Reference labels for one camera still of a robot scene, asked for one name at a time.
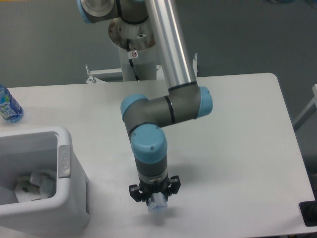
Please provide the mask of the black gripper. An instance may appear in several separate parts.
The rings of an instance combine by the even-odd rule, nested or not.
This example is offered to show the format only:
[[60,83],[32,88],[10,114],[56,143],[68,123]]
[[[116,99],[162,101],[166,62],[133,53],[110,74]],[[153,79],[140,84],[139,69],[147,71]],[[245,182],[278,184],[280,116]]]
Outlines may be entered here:
[[136,202],[149,200],[153,194],[161,193],[165,200],[177,194],[181,182],[179,176],[168,177],[168,173],[146,176],[138,173],[140,183],[129,185],[129,194]]

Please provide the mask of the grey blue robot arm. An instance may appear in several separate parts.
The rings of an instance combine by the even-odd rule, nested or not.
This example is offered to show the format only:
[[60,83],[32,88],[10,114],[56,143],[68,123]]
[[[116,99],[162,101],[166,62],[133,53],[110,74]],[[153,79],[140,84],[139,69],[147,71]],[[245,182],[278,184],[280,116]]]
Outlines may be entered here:
[[120,110],[138,170],[139,184],[129,186],[137,202],[149,203],[154,194],[164,199],[181,186],[178,176],[167,169],[167,140],[163,127],[204,117],[212,111],[206,87],[197,84],[190,63],[176,3],[173,0],[79,0],[80,14],[87,23],[110,21],[108,34],[124,52],[123,77],[133,81],[152,80],[156,66],[143,58],[158,50],[168,94],[148,99],[142,94],[127,96]]

